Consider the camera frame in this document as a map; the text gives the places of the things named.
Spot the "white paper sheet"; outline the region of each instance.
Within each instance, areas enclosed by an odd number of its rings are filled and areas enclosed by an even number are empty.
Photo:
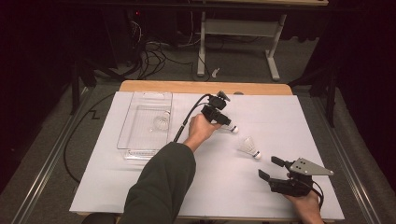
[[[117,92],[98,138],[70,211],[122,213],[131,187],[144,161],[125,161],[117,150],[131,92]],[[174,93],[168,142],[172,141],[187,113],[202,94]],[[323,166],[296,96],[229,95],[223,110],[239,128],[237,134],[216,131],[195,152],[197,172],[181,207],[180,216],[293,218],[291,204],[273,193],[260,179],[262,169],[272,178],[286,179],[286,168],[271,163],[271,156],[285,161],[303,157]],[[199,113],[197,108],[192,115]],[[179,138],[182,142],[188,127]],[[252,136],[262,153],[260,160],[237,150],[244,137]],[[325,194],[323,218],[344,219],[327,176],[314,176]]]

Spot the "silver metal bracket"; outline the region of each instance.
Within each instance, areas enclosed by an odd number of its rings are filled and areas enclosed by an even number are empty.
[[[321,167],[312,161],[300,158],[293,163],[290,170],[301,175],[334,175],[334,172]]]

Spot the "metal rail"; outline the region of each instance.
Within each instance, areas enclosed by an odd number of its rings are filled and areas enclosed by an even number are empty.
[[[38,173],[35,182],[33,183],[32,187],[27,193],[25,199],[23,200],[14,219],[12,220],[11,222],[12,224],[27,223],[27,220],[31,215],[33,209],[35,208],[35,204],[38,198],[40,197],[41,192],[43,191],[44,187],[46,187],[47,182],[50,179],[50,175],[53,169],[55,168],[57,161],[64,152],[64,144],[67,138],[70,136],[71,131],[73,130],[78,115],[81,112],[81,108],[88,102],[88,99],[91,96],[91,94],[92,91],[89,91],[88,88],[84,88],[84,90],[82,91],[81,96],[83,96],[83,100],[81,102],[80,107],[77,109],[76,113],[73,116],[69,117],[66,124],[64,125],[61,134],[56,140],[55,145],[53,146],[46,161],[44,162],[44,165],[42,166],[40,172]]]
[[[359,206],[361,207],[361,211],[366,219],[367,223],[371,224],[380,224],[381,220],[379,219],[370,198],[366,192],[365,187],[361,183],[355,169],[353,168],[349,157],[344,149],[341,140],[339,139],[337,132],[332,128],[325,117],[325,108],[321,103],[320,99],[315,97],[312,98],[314,106],[319,111],[320,117],[323,119],[323,123],[325,123],[327,130],[329,131],[330,137],[334,142],[336,156],[340,161],[341,168],[344,170],[346,175],[346,179],[349,182],[350,188],[353,191],[353,194],[356,197],[356,201],[358,202]]]

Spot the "human arm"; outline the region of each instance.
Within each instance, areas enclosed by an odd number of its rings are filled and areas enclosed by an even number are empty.
[[[308,195],[302,197],[293,197],[283,195],[294,206],[294,210],[304,224],[323,224],[320,216],[318,195],[311,190]]]
[[[183,144],[189,147],[192,152],[195,152],[195,150],[220,127],[221,124],[209,123],[203,114],[198,114],[191,118],[189,136]]]
[[[173,223],[195,175],[193,152],[220,126],[202,114],[192,117],[184,143],[169,143],[146,164],[128,192],[119,224]]]

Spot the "table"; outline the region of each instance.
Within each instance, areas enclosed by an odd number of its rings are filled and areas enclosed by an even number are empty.
[[[289,201],[271,192],[268,184],[257,175],[257,169],[260,168],[273,178],[286,177],[286,170],[272,164],[270,156],[287,161],[302,156],[323,166],[298,99],[283,84],[123,82],[108,112],[70,211],[79,214],[122,213],[128,189],[145,165],[145,161],[125,161],[117,151],[120,129],[132,98],[130,91],[171,91],[174,94],[173,105],[178,105],[171,112],[171,123],[176,125],[170,129],[170,135],[174,136],[178,124],[184,119],[184,116],[177,115],[184,115],[190,110],[190,103],[195,103],[193,99],[199,98],[202,93],[217,93],[219,90],[225,91],[231,99],[223,112],[228,113],[232,120],[237,120],[241,131],[237,135],[214,133],[195,152],[197,172],[179,217],[296,220]],[[245,106],[253,104],[254,109]],[[256,140],[257,147],[263,148],[263,156],[259,161],[234,150],[240,137],[247,134]],[[187,132],[184,132],[180,139],[186,136]],[[323,218],[344,219],[329,177],[314,176],[314,180],[322,186],[326,195]]]
[[[326,0],[204,0],[205,2],[215,3],[240,3],[240,4],[277,4],[293,6],[327,6]],[[278,21],[238,21],[238,20],[218,20],[207,19],[203,11],[201,17],[201,43],[198,53],[197,76],[203,77],[205,74],[205,35],[252,35],[265,36],[272,38],[272,46],[264,51],[265,58],[270,68],[273,81],[279,81],[280,76],[277,72],[274,54],[276,46],[282,34],[283,26],[286,21],[286,14],[282,14]]]

